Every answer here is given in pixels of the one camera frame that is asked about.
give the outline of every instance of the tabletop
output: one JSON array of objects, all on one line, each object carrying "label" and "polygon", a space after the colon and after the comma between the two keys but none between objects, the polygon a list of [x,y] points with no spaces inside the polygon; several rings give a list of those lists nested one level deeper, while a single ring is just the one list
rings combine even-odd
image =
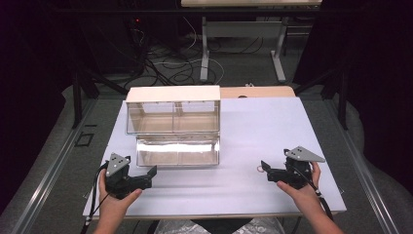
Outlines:
[{"label": "tabletop", "polygon": [[[238,95],[270,91],[276,97],[234,98],[237,88],[221,88],[221,139],[219,165],[208,167],[158,168],[153,187],[143,191],[126,218],[208,218],[300,215],[292,199],[260,173],[263,160],[284,169],[285,148],[303,146],[324,158],[299,97],[290,88],[238,88]],[[145,175],[150,168],[136,165],[136,141],[125,134],[127,119],[123,103],[102,163],[112,152],[131,155],[130,176]],[[328,168],[320,163],[319,187],[330,209],[343,212],[346,206]],[[89,214],[91,198],[84,215]]]},{"label": "tabletop", "polygon": [[182,7],[317,6],[321,0],[181,0]]}]

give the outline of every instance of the desk leg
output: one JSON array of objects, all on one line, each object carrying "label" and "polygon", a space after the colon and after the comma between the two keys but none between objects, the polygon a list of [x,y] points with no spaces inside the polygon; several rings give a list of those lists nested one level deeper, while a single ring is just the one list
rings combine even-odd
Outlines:
[{"label": "desk leg", "polygon": [[203,17],[203,61],[201,63],[201,81],[207,80],[207,67],[209,62],[209,51],[207,50],[207,19]]},{"label": "desk leg", "polygon": [[275,51],[271,51],[274,68],[276,69],[277,77],[281,83],[285,82],[285,76],[282,70],[282,62],[280,61],[280,54],[282,53],[282,43],[285,38],[286,28],[288,25],[288,18],[282,18],[282,26],[279,31],[279,39]]}]

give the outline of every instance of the white table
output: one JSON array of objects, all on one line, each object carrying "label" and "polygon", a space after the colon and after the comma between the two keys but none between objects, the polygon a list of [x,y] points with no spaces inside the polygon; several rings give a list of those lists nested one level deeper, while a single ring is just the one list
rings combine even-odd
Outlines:
[{"label": "white table", "polygon": [[[211,8],[211,7],[289,7],[289,6],[318,6],[321,0],[181,0],[182,7]],[[209,50],[208,37],[274,37],[277,39],[276,49],[271,51],[274,68],[280,82],[285,82],[280,54],[285,37],[288,18],[282,21],[207,21],[203,17],[203,59],[200,79],[207,80]]]},{"label": "white table", "polygon": [[[125,134],[123,103],[102,163],[115,152],[131,155],[130,176],[146,175],[136,166],[135,138]],[[159,168],[153,187],[143,191],[126,218],[208,218],[300,215],[292,199],[257,167],[263,160],[284,169],[285,148],[298,145],[324,157],[298,97],[249,97],[221,100],[221,145],[218,166]],[[334,213],[346,206],[327,163],[320,163],[320,191]],[[89,199],[84,215],[91,207]]]}]

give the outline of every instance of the transparent box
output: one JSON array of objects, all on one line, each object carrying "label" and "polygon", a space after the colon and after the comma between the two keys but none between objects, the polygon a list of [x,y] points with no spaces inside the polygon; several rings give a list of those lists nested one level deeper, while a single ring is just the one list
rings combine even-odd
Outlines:
[{"label": "transparent box", "polygon": [[138,166],[219,164],[219,86],[131,88],[127,106]]}]

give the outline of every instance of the finger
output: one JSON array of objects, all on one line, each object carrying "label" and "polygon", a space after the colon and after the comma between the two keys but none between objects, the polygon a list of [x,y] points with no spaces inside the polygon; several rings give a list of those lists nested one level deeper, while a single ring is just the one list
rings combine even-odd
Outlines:
[{"label": "finger", "polygon": [[136,199],[142,194],[142,189],[136,189],[134,192],[130,193],[126,198],[124,198],[122,201],[125,203],[125,205],[128,207],[130,206]]},{"label": "finger", "polygon": [[311,163],[313,166],[313,183],[316,187],[319,187],[319,176],[321,175],[321,170],[319,169],[319,164],[317,162]]},{"label": "finger", "polygon": [[282,181],[278,181],[277,186],[293,199],[294,199],[295,195],[297,194],[297,190],[295,188],[289,186],[288,184],[286,184]]}]

